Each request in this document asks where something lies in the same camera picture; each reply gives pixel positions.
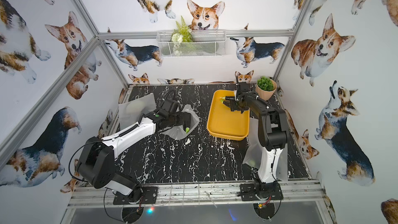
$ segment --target green plant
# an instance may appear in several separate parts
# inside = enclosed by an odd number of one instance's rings
[[[257,85],[264,91],[273,91],[274,86],[270,78],[262,76],[257,81]]]

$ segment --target tan plant pot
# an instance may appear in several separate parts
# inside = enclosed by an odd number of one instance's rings
[[[261,88],[259,88],[259,86],[256,83],[256,92],[258,93],[260,98],[265,101],[267,101],[271,98],[271,96],[273,95],[273,93],[276,91],[276,88],[277,88],[276,82],[274,82],[273,80],[271,80],[271,81],[275,88],[273,91],[264,91]]]

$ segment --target black marble table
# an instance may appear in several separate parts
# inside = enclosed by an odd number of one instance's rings
[[[190,104],[201,118],[199,125],[182,140],[154,134],[125,150],[116,161],[120,172],[137,178],[140,183],[182,183],[251,180],[257,169],[242,164],[249,147],[247,138],[234,141],[213,137],[206,128],[213,93],[233,90],[235,84],[158,85],[133,87],[129,101],[154,93],[157,105],[168,90]],[[280,108],[275,96],[269,102]],[[296,145],[288,143],[289,179],[306,179],[308,174]]]

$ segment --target white wire basket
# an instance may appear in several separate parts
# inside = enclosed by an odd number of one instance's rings
[[[225,30],[194,30],[194,42],[171,42],[173,30],[158,31],[156,40],[162,57],[211,57],[225,55]]]

